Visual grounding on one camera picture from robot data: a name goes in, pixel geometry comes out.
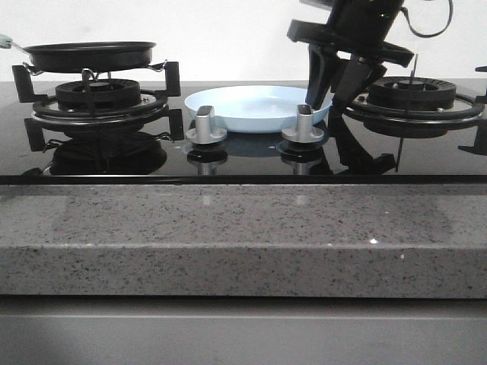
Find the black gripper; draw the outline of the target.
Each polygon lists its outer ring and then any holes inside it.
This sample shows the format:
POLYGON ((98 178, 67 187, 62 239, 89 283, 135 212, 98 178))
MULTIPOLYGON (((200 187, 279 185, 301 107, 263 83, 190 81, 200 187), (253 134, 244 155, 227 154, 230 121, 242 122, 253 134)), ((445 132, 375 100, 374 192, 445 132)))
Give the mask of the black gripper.
POLYGON ((325 24, 291 22, 288 38, 310 44, 308 105, 322 106, 331 89, 332 119, 341 118, 364 89, 384 76, 382 62, 402 67, 411 62, 411 51, 385 41, 402 6, 402 1, 392 0, 334 1, 325 24), (351 58, 340 58, 338 51, 351 53, 351 58))

